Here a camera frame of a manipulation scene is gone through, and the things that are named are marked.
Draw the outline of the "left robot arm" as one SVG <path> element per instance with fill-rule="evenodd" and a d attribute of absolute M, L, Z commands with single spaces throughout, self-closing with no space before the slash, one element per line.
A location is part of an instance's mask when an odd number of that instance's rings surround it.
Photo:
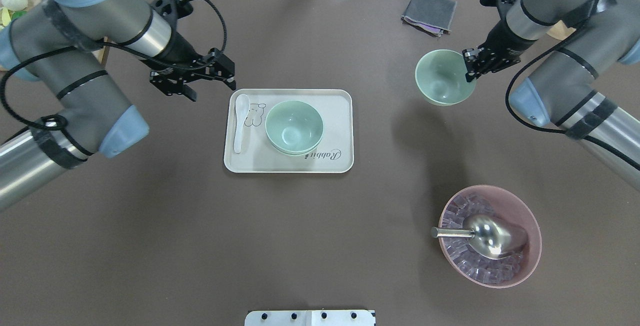
<path fill-rule="evenodd" d="M 126 51 L 150 69 L 163 94 L 195 101 L 189 87 L 218 80 L 235 91 L 234 63 L 223 49 L 200 55 L 178 32 L 194 0 L 42 0 L 1 32 L 2 107 L 23 124 L 1 146 L 0 205 L 6 210 L 94 153 L 116 157 L 149 126 L 94 51 Z M 27 119 L 7 101 L 9 78 L 43 82 L 62 110 Z"/>

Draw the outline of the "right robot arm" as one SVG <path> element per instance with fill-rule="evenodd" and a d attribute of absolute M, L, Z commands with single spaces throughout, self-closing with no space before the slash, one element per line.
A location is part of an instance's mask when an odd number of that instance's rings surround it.
<path fill-rule="evenodd" d="M 480 0 L 500 20 L 484 43 L 462 51 L 473 82 L 521 61 L 521 55 L 553 26 L 573 32 L 535 57 L 539 66 L 518 87 L 509 85 L 505 105 L 519 123 L 575 140 L 608 168 L 639 188 L 638 119 L 592 83 L 616 63 L 639 62 L 639 0 Z"/>

